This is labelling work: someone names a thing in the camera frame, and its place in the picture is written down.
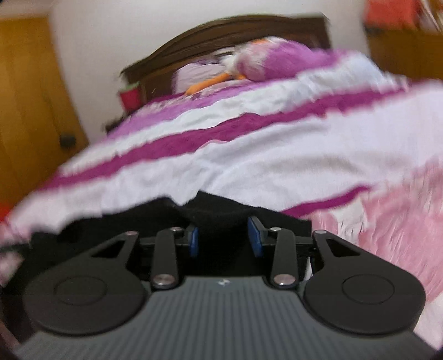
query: door knob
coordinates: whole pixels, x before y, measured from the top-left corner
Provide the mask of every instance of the door knob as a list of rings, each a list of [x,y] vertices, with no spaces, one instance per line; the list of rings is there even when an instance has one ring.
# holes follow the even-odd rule
[[[77,143],[77,139],[72,134],[62,134],[60,135],[60,147],[62,149],[73,148]]]

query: magenta stripe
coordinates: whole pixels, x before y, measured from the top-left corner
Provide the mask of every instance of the magenta stripe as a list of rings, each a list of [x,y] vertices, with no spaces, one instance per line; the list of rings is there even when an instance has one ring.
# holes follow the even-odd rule
[[[229,87],[226,89],[222,89],[222,90],[216,92],[215,94],[205,96],[203,98],[193,97],[192,100],[189,99],[188,102],[165,107],[163,110],[161,110],[157,113],[149,113],[146,115],[137,115],[137,113],[135,113],[131,117],[131,121],[126,121],[123,124],[121,124],[117,129],[115,129],[112,132],[112,134],[107,139],[112,140],[112,139],[116,139],[121,136],[129,135],[131,133],[140,131],[144,128],[158,124],[160,122],[175,119],[177,116],[184,113],[185,111],[188,111],[191,109],[201,109],[206,106],[210,106],[219,100],[231,98],[233,96],[237,96],[238,94],[240,94],[244,91],[256,89],[259,87],[265,87],[265,86],[268,86],[270,83],[276,82],[276,81],[277,80],[270,80],[270,81],[265,81],[265,82],[254,82],[254,83],[248,84],[248,85]]]
[[[185,153],[192,153],[211,140],[231,141],[239,136],[257,131],[275,123],[299,121],[309,115],[323,116],[329,110],[346,111],[348,109],[371,106],[374,101],[384,99],[404,90],[380,94],[365,91],[358,94],[330,95],[315,102],[309,102],[289,113],[278,113],[268,116],[246,113],[235,119],[227,120],[213,128],[187,131],[160,138],[147,143],[128,153],[115,156],[94,168],[87,169],[71,176],[57,175],[46,183],[42,189],[59,188],[89,181],[98,177],[109,177],[122,167],[143,160],[157,160]]]
[[[101,142],[101,143],[103,143],[103,142],[107,142],[107,141],[109,141],[109,140],[111,140],[111,139],[114,139],[114,138],[119,137],[119,129],[120,129],[120,128],[128,128],[128,127],[130,128],[130,127],[132,126],[132,125],[131,125],[131,122],[132,122],[134,119],[137,119],[138,117],[141,117],[141,115],[139,115],[139,111],[145,109],[146,107],[151,106],[151,105],[154,104],[154,103],[164,102],[164,101],[169,101],[169,100],[174,100],[174,99],[179,99],[179,98],[183,97],[184,94],[185,94],[185,93],[172,94],[172,95],[164,95],[164,96],[159,96],[159,97],[157,97],[157,98],[155,98],[155,99],[152,99],[150,102],[146,103],[146,104],[143,105],[140,109],[138,109],[135,113],[129,115],[129,116],[123,121],[123,123],[121,123],[116,129],[112,130],[112,131],[108,134],[108,136],[105,137],[105,138],[104,138],[103,140],[101,140],[100,142]],[[166,109],[166,108],[160,109],[160,110],[158,110],[158,112],[164,111],[165,109]],[[146,126],[146,127],[148,127],[148,126],[152,126],[152,125],[154,125],[155,123],[156,123],[156,122],[152,123],[151,121],[146,121],[145,126]]]
[[[302,216],[306,216],[317,210],[326,210],[331,209],[337,206],[343,206],[347,203],[350,203],[354,198],[360,194],[361,192],[369,191],[371,188],[369,186],[357,186],[353,188],[351,191],[347,192],[344,195],[340,195],[328,200],[315,201],[312,203],[303,203],[282,211],[283,214],[292,216],[294,218],[299,218]]]

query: wooden furniture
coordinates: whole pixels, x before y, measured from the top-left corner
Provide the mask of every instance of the wooden furniture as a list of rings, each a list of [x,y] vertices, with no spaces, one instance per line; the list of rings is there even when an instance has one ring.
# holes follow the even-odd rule
[[[62,135],[76,144],[62,149]],[[0,21],[0,203],[16,204],[87,143],[47,19]]]
[[[144,101],[171,93],[171,77],[193,59],[215,50],[266,36],[279,36],[309,47],[330,47],[324,16],[246,15],[210,21],[168,41],[147,58],[125,68],[129,83],[140,81]]]
[[[380,29],[366,34],[371,58],[382,70],[412,79],[443,79],[443,34]]]

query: metal rivet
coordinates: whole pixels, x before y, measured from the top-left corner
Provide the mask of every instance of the metal rivet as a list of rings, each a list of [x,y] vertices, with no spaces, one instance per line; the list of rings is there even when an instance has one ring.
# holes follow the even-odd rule
[[[280,286],[292,285],[296,281],[296,278],[290,274],[278,274],[274,276],[274,282]]]
[[[152,281],[158,286],[169,286],[175,282],[175,277],[170,274],[158,274]]]
[[[220,286],[226,286],[226,285],[229,285],[230,283],[231,282],[228,279],[223,279],[223,280],[220,280],[217,284]]]

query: red cup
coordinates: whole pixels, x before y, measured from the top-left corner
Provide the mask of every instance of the red cup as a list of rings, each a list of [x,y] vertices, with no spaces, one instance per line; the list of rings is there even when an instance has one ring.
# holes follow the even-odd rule
[[[141,100],[141,91],[139,83],[131,84],[125,89],[118,92],[123,105],[123,109],[126,113],[131,114],[134,111],[142,107],[143,102]]]

